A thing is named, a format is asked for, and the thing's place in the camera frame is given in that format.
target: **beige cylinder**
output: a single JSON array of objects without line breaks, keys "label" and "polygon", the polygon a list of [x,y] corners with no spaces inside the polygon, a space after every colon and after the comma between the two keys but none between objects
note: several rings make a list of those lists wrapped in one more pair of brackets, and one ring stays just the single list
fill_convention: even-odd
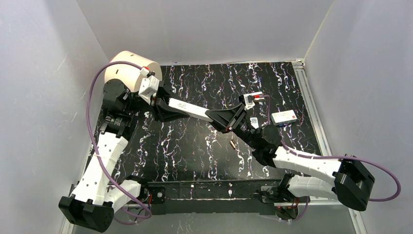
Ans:
[{"label": "beige cylinder", "polygon": [[[148,67],[150,71],[155,72],[155,77],[158,78],[158,80],[162,80],[161,67],[157,62],[141,57],[130,51],[120,52],[111,60],[111,62],[115,61],[127,61],[141,67]],[[139,69],[126,64],[110,66],[105,72],[105,83],[111,79],[119,79],[131,90],[132,93],[139,91],[143,78],[146,78],[146,76],[141,75]]]}]

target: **gray wall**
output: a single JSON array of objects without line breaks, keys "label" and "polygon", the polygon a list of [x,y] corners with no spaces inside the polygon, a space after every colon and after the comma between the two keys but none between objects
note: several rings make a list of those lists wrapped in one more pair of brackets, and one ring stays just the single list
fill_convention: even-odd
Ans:
[{"label": "gray wall", "polygon": [[60,232],[90,146],[85,93],[106,62],[75,0],[1,2],[1,233]]},{"label": "gray wall", "polygon": [[333,0],[78,0],[108,58],[160,64],[304,57]]},{"label": "gray wall", "polygon": [[[306,59],[333,152],[374,160],[402,184],[399,198],[362,213],[372,234],[413,230],[412,12],[410,0],[336,1]],[[372,197],[392,195],[392,179],[369,169]]]},{"label": "gray wall", "polygon": [[[355,234],[344,206],[309,206],[305,218],[288,225],[258,214],[167,214],[155,215],[138,226],[113,222],[105,234]],[[123,212],[116,217],[127,221]],[[75,227],[74,234],[98,234]]]}]

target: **white box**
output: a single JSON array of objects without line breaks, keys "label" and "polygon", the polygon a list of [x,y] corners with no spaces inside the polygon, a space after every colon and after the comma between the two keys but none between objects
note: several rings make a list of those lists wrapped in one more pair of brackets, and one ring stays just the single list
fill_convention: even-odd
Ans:
[{"label": "white box", "polygon": [[159,80],[155,76],[143,78],[139,87],[139,96],[150,105],[150,97],[158,91]]},{"label": "white box", "polygon": [[271,120],[275,125],[292,123],[297,120],[297,116],[293,110],[282,111],[271,114]]}]

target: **purple cable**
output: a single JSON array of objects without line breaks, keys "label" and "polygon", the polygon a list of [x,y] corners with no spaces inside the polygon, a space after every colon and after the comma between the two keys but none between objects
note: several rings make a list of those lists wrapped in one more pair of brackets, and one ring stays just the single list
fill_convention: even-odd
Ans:
[{"label": "purple cable", "polygon": [[90,123],[90,104],[91,104],[91,100],[92,100],[92,93],[93,93],[93,87],[94,84],[97,81],[97,78],[99,77],[99,75],[108,67],[112,66],[112,65],[116,65],[116,64],[126,64],[126,65],[130,65],[133,67],[136,67],[137,69],[142,69],[141,66],[138,66],[134,63],[131,62],[126,62],[126,61],[116,61],[116,62],[110,62],[108,64],[106,64],[105,66],[103,66],[95,75],[95,77],[92,80],[92,84],[90,86],[89,89],[89,96],[88,96],[88,101],[86,104],[86,125],[88,126],[88,132],[89,132],[89,136],[92,140],[92,145],[94,148],[94,151],[96,153],[97,156],[97,160],[99,161],[99,165],[102,168],[103,173],[106,175],[106,177],[109,179],[109,181],[115,186],[117,187],[120,191],[122,191],[124,194],[126,194],[126,196],[128,196],[132,201],[138,203],[140,206],[142,206],[143,209],[145,209],[146,212],[148,212],[148,216],[141,216],[141,215],[136,215],[133,214],[131,212],[129,212],[128,214],[136,217],[136,218],[143,218],[143,219],[147,219],[152,217],[152,212],[150,212],[150,210],[147,208],[147,206],[145,206],[141,201],[139,201],[136,197],[134,197],[132,194],[130,194],[128,191],[126,191],[124,188],[122,188],[109,174],[108,170],[106,170],[105,166],[103,165],[102,159],[100,158],[100,154],[99,154],[99,149],[97,148],[97,144],[96,141],[94,140],[94,136],[93,136],[93,131],[92,131],[92,127],[91,127],[91,123]]},{"label": "purple cable", "polygon": [[309,203],[309,202],[310,202],[310,197],[307,197],[307,200],[306,200],[306,202],[305,202],[304,210],[302,211],[302,213],[300,214],[300,216],[298,216],[298,217],[295,218],[295,219],[292,219],[291,222],[298,221],[300,218],[302,218],[302,217],[304,216],[305,212],[307,211],[308,203]]},{"label": "purple cable", "polygon": [[308,155],[300,155],[297,152],[293,151],[292,149],[290,149],[284,142],[281,142],[282,146],[290,151],[290,153],[292,153],[293,155],[299,156],[299,157],[304,157],[304,158],[313,158],[313,159],[346,159],[346,160],[354,160],[354,161],[360,161],[360,162],[365,162],[367,164],[370,164],[372,166],[375,166],[379,169],[381,169],[382,171],[384,171],[385,173],[389,174],[389,176],[391,176],[393,178],[393,180],[396,182],[396,186],[397,186],[397,190],[396,193],[393,194],[390,197],[386,197],[386,198],[370,198],[369,201],[378,201],[378,202],[383,202],[383,201],[390,201],[395,199],[396,197],[398,197],[400,195],[401,192],[401,185],[400,185],[400,181],[397,179],[397,177],[391,172],[389,171],[387,168],[373,162],[367,159],[362,159],[362,158],[358,158],[358,157],[345,157],[345,156],[308,156]]},{"label": "purple cable", "polygon": [[[297,218],[291,219],[291,222],[298,221],[299,219],[301,219],[301,218],[304,216],[305,212],[307,211],[308,203],[309,203],[309,202],[310,202],[310,198],[307,197],[307,201],[306,201],[306,203],[305,203],[304,210],[302,211],[302,213],[301,213]],[[260,217],[267,218],[267,219],[272,219],[272,220],[275,220],[275,221],[279,221],[279,219],[271,218],[271,217],[268,217],[268,216],[261,216],[261,215],[260,215]]]},{"label": "purple cable", "polygon": [[117,219],[116,217],[113,217],[113,219],[114,219],[116,222],[120,223],[120,224],[125,224],[125,225],[137,224],[137,222],[136,222],[136,223],[135,223],[135,222],[132,222],[132,223],[124,222],[124,221],[122,221],[122,220],[120,220],[120,219]]}]

